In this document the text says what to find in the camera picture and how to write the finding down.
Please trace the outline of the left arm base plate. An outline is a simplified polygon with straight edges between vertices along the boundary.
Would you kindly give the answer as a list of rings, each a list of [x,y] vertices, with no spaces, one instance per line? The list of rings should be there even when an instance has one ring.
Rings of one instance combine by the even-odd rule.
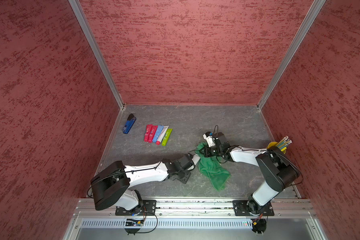
[[[126,210],[122,207],[117,207],[115,211],[116,216],[145,216],[147,213],[154,214],[156,211],[156,200],[142,200],[136,207],[131,210]]]

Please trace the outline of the white tube pink cap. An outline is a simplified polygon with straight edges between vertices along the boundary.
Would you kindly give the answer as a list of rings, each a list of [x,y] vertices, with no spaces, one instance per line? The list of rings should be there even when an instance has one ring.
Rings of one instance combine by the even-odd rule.
[[[168,130],[169,126],[163,126],[163,129],[162,131],[160,132],[159,136],[158,136],[158,139],[156,141],[156,145],[160,145],[166,135],[166,132]]]

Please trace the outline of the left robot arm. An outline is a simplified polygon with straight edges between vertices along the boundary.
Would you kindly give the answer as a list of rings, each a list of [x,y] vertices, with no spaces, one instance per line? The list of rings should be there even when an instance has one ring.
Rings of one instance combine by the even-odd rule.
[[[125,166],[116,161],[91,179],[95,209],[102,211],[112,206],[127,211],[139,212],[144,207],[138,191],[130,188],[150,182],[178,180],[186,184],[200,156],[186,154],[177,160],[163,159],[158,163],[144,166]]]

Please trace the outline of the blue toothpaste tube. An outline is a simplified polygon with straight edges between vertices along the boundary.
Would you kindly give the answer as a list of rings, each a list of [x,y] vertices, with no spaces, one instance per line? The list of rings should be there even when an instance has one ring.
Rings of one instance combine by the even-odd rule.
[[[162,126],[162,125],[158,125],[158,126],[157,126],[157,129],[156,129],[156,132],[155,132],[155,135],[154,135],[154,138],[153,138],[153,143],[156,143],[156,142],[157,142],[157,140],[158,140],[158,138],[159,138],[159,136],[160,136],[163,128],[164,128],[164,126]]]

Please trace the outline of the white tube orange cap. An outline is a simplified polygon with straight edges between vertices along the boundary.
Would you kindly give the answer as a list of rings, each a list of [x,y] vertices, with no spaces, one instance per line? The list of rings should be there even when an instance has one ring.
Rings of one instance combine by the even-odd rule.
[[[194,165],[197,165],[198,162],[200,161],[201,157],[197,154],[193,155],[192,161],[194,163]]]

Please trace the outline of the pink toothpaste tube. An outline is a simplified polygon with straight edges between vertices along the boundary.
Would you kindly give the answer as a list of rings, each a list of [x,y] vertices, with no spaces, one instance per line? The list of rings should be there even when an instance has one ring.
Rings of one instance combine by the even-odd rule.
[[[145,131],[145,136],[144,136],[144,141],[145,142],[148,142],[148,140],[149,140],[149,136],[150,136],[152,127],[153,127],[153,125],[147,125],[146,126],[146,131]]]
[[[155,136],[155,134],[156,134],[157,128],[158,128],[158,126],[152,126],[152,127],[151,127],[151,131],[150,131],[149,137],[148,137],[148,142],[149,142],[149,143],[152,143],[152,142],[153,142],[153,139],[154,139],[154,136]]]

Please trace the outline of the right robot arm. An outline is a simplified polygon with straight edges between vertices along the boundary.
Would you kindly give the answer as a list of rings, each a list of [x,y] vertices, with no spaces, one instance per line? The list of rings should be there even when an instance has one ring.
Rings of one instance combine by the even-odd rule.
[[[221,132],[206,132],[203,138],[208,144],[203,150],[205,157],[221,157],[229,162],[254,165],[260,168],[265,179],[246,202],[234,203],[237,216],[270,216],[271,200],[301,176],[300,170],[285,155],[287,147],[292,143],[287,136],[266,149],[230,145]]]

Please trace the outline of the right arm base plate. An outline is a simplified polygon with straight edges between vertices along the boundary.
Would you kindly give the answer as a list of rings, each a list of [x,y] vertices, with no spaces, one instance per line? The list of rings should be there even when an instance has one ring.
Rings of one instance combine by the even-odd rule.
[[[275,215],[271,202],[260,206],[254,200],[236,200],[233,201],[233,210],[235,216],[259,217],[263,215],[265,217],[272,217]]]

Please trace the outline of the lime green toothpaste tube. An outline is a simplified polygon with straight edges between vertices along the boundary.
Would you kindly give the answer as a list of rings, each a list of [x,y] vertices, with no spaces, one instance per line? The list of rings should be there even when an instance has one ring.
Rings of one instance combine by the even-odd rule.
[[[163,140],[162,140],[162,143],[161,143],[162,146],[166,146],[166,145],[167,145],[168,140],[169,140],[169,138],[170,138],[170,135],[171,135],[172,131],[173,131],[173,129],[167,129],[167,131],[166,131],[166,133],[165,133],[165,135],[164,135],[164,138],[163,138]]]

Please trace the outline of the green microfiber cloth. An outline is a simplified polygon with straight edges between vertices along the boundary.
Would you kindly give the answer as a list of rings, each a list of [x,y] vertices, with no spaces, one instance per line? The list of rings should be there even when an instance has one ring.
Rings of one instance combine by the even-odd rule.
[[[225,189],[231,173],[222,167],[217,157],[205,157],[206,147],[208,147],[207,143],[199,143],[195,150],[195,153],[200,157],[199,171],[210,180],[215,190],[222,191]]]

